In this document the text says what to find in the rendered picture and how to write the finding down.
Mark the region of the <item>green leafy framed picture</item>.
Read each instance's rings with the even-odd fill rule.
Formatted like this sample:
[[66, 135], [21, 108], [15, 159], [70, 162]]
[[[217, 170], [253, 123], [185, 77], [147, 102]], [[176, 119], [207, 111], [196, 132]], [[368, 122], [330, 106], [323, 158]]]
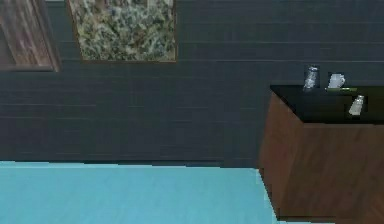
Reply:
[[83, 60], [177, 60], [176, 0], [66, 0], [66, 4]]

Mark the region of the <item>clear drinking glass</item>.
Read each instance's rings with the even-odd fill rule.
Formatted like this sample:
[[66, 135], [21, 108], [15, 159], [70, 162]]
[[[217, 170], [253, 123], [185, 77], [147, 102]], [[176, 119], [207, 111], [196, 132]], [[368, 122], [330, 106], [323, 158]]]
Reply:
[[303, 85], [304, 91], [311, 91], [319, 87], [319, 74], [320, 69], [318, 66], [311, 65], [307, 68]]

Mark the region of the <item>brown cabinet with black top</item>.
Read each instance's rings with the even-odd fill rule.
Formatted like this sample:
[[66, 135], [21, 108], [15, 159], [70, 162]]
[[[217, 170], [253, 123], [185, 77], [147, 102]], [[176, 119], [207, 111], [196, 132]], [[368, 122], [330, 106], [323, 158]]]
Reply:
[[271, 86], [258, 168], [278, 220], [384, 224], [384, 86], [351, 88]]

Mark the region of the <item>white mug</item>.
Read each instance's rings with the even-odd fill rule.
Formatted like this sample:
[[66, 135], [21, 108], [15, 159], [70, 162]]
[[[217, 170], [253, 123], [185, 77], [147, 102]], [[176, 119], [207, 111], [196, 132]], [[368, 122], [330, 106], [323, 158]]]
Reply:
[[332, 74], [329, 79], [329, 88], [340, 88], [345, 83], [345, 77], [343, 74]]

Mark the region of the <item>grey salt shaker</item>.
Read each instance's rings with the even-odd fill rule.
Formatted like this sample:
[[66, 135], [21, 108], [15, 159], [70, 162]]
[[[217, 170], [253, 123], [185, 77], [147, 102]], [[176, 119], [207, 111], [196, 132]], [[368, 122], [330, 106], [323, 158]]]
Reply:
[[364, 96], [358, 95], [353, 101], [349, 109], [349, 114], [352, 116], [359, 116], [361, 114], [363, 104], [364, 104]]

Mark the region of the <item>brown framed picture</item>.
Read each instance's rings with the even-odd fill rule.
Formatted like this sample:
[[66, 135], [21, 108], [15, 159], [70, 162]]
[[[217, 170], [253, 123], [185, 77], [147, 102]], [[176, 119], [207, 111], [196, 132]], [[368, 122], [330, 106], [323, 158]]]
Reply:
[[59, 72], [45, 0], [0, 0], [0, 71]]

